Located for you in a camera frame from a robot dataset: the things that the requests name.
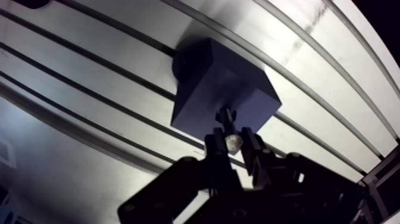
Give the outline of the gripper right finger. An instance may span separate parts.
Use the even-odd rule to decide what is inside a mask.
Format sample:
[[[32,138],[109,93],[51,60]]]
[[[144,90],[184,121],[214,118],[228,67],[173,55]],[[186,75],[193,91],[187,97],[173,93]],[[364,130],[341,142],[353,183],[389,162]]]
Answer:
[[[362,188],[347,178],[298,154],[279,158],[261,137],[242,128],[242,155],[255,190],[274,198],[291,218],[305,223],[355,223]]]

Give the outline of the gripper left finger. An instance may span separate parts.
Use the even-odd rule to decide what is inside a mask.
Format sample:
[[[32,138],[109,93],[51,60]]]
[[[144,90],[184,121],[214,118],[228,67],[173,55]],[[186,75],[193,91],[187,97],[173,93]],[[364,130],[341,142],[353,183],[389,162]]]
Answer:
[[[188,223],[217,223],[231,218],[232,201],[243,191],[232,169],[222,128],[205,137],[203,160],[182,157],[157,176],[117,210],[121,223],[173,223],[207,189],[209,199],[187,220]]]

